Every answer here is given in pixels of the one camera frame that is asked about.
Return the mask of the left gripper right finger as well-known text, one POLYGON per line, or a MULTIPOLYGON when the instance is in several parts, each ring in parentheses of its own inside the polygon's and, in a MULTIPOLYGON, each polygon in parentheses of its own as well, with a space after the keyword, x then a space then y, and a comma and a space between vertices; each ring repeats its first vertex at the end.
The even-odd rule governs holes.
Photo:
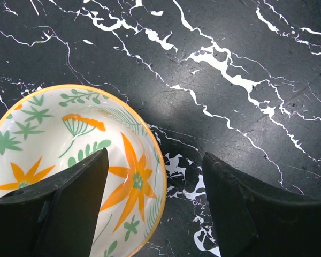
POLYGON ((211 153, 202 165, 222 256, 321 256, 321 198, 272 186, 211 153))

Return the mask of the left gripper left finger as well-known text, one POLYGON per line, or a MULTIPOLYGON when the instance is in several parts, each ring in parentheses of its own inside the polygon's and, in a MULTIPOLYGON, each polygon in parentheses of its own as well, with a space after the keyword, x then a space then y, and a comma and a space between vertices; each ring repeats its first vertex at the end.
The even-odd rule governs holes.
POLYGON ((0 256, 89 256, 108 167, 102 149, 0 197, 0 256))

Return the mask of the yellow floral bowl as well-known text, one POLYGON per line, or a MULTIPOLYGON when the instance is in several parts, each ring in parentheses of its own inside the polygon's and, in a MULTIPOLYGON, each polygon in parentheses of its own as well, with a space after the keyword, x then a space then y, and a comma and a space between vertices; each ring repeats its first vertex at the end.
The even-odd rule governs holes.
POLYGON ((125 102, 94 87, 58 85, 19 100, 0 119, 0 196, 106 149, 109 172, 91 256, 132 256, 155 232, 166 197, 160 147, 125 102))

